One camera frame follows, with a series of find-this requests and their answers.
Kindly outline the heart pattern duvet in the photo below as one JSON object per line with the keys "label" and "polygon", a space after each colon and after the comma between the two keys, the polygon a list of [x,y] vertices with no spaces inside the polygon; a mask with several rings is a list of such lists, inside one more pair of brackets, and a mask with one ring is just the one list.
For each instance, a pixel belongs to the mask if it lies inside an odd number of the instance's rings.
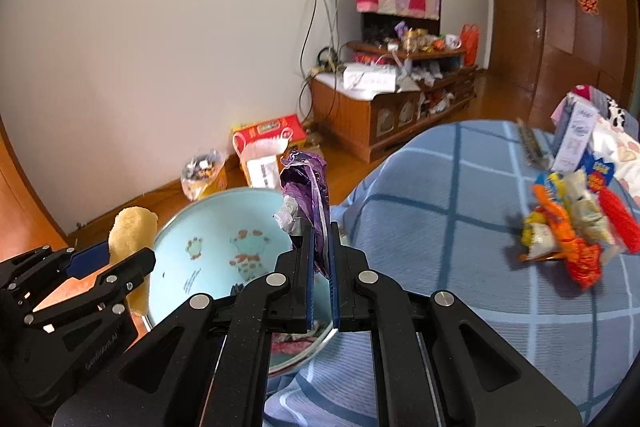
{"label": "heart pattern duvet", "polygon": [[[551,114],[551,121],[555,126],[560,118],[563,101],[564,98]],[[615,136],[620,162],[617,164],[614,178],[634,201],[634,205],[639,206],[639,138],[631,138],[623,130],[614,128],[601,115],[594,129],[603,130]]]}

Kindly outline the cow pattern pillow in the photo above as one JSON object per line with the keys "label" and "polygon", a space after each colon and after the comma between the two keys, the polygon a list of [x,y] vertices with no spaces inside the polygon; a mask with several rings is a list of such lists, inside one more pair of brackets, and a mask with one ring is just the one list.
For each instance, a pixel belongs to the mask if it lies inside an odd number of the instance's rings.
{"label": "cow pattern pillow", "polygon": [[588,86],[588,84],[578,84],[573,90],[573,94],[581,96],[596,106],[600,115],[607,120],[614,128],[623,130],[631,138],[639,138],[639,121],[620,106],[612,96],[599,89]]}

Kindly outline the yellow plastic bag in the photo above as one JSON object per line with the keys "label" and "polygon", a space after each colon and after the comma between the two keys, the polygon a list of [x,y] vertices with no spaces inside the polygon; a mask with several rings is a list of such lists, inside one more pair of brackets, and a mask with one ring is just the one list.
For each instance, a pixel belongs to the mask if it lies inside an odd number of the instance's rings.
{"label": "yellow plastic bag", "polygon": [[578,261],[594,254],[606,265],[624,251],[592,196],[587,198],[587,212],[582,217],[572,211],[559,174],[540,174],[532,184],[532,193],[536,207],[523,220],[521,243],[527,251],[518,256],[521,262]]}

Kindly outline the wooden tv cabinet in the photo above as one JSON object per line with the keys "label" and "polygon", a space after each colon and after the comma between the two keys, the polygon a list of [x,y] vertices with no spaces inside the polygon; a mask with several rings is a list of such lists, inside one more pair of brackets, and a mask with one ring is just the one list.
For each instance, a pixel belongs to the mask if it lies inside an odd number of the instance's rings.
{"label": "wooden tv cabinet", "polygon": [[464,66],[462,49],[406,53],[352,41],[347,47],[367,61],[397,69],[395,92],[346,90],[343,72],[322,72],[310,80],[314,124],[326,138],[363,161],[469,105],[475,96],[476,65]]}

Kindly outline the blue white gable carton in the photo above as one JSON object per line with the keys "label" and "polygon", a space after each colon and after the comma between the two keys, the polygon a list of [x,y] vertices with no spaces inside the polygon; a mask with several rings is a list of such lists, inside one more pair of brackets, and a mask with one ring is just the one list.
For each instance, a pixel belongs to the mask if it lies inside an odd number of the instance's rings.
{"label": "blue white gable carton", "polygon": [[587,187],[599,193],[614,179],[618,159],[618,145],[615,136],[603,130],[594,129],[590,135],[579,167],[585,171]]}

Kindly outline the purple snack wrapper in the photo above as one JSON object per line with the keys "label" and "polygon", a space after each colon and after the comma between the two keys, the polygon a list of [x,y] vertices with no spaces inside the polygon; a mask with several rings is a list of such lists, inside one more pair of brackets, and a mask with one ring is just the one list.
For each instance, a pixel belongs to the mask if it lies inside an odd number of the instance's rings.
{"label": "purple snack wrapper", "polygon": [[329,275],[330,204],[326,161],[316,153],[292,150],[280,172],[283,202],[273,218],[294,239],[314,229],[314,265]]}

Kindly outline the blue checked table cloth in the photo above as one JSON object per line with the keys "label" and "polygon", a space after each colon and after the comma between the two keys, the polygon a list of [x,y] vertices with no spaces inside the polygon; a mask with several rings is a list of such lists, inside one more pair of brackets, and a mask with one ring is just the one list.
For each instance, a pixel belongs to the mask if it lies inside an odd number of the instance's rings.
{"label": "blue checked table cloth", "polygon": [[639,353],[639,259],[615,255],[586,290],[559,261],[521,262],[538,176],[513,122],[441,124],[390,155],[331,216],[374,271],[417,294],[457,295],[585,424],[637,425],[637,398],[613,409]]}

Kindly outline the red plastic bag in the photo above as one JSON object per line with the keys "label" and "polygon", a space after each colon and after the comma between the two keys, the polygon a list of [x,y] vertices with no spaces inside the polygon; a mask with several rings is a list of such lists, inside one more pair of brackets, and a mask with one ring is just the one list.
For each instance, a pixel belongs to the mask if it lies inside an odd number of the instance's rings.
{"label": "red plastic bag", "polygon": [[532,193],[537,206],[523,221],[521,244],[526,251],[518,260],[561,261],[568,277],[583,291],[589,289],[602,275],[600,246],[578,235],[554,187],[536,182]]}

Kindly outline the red double happiness decoration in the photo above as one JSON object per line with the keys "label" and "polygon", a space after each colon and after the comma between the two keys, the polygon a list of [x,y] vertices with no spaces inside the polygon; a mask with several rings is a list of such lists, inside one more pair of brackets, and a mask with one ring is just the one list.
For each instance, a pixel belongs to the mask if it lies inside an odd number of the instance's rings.
{"label": "red double happiness decoration", "polygon": [[599,0],[577,0],[577,4],[583,13],[592,16],[599,15]]}

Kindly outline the white mug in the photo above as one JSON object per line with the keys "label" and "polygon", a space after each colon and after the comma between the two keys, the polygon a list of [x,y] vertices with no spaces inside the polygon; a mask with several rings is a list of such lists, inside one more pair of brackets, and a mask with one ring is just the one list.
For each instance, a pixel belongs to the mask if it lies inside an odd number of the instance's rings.
{"label": "white mug", "polygon": [[448,34],[445,36],[445,44],[448,50],[457,50],[461,48],[461,39],[458,35]]}

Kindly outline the clear bag of snacks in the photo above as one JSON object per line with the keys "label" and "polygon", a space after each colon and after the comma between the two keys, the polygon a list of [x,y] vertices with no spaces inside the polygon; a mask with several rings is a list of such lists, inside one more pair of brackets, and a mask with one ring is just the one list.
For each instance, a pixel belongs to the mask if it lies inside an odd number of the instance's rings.
{"label": "clear bag of snacks", "polygon": [[183,167],[181,187],[191,202],[224,191],[228,187],[226,160],[228,155],[218,150],[193,156]]}

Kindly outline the brown wooden wardrobe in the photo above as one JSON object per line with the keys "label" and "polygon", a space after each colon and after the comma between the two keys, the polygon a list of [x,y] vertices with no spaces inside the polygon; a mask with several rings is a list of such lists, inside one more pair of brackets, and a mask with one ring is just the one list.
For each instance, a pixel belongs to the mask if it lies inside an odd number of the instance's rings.
{"label": "brown wooden wardrobe", "polygon": [[529,121],[551,126],[566,92],[589,84],[628,106],[634,93],[639,9],[637,0],[599,0],[599,15],[577,0],[544,0],[544,36]]}

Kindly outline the white tall milk carton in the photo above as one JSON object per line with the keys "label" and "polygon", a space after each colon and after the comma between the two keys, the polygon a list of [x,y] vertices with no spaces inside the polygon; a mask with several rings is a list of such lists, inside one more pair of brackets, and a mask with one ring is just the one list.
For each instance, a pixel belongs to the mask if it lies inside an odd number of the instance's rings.
{"label": "white tall milk carton", "polygon": [[552,171],[571,173],[579,167],[599,116],[597,107],[581,96],[564,98],[551,144]]}

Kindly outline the yellow foam piece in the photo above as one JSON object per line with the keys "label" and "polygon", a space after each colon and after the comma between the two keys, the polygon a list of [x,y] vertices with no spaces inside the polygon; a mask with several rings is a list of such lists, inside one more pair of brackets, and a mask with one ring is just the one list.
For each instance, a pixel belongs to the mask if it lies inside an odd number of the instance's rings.
{"label": "yellow foam piece", "polygon": [[[157,233],[157,214],[143,207],[128,207],[120,210],[108,234],[108,251],[113,265],[140,251],[152,249]],[[140,315],[149,309],[149,277],[127,296],[131,312]]]}

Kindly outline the red orange cardboard box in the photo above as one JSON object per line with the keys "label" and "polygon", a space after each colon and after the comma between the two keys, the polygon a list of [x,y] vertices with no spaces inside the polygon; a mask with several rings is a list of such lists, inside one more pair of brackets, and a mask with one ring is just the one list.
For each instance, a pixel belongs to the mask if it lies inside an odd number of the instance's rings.
{"label": "red orange cardboard box", "polygon": [[279,190],[282,157],[306,141],[307,133],[296,115],[244,124],[231,131],[233,150],[247,184],[255,188]]}

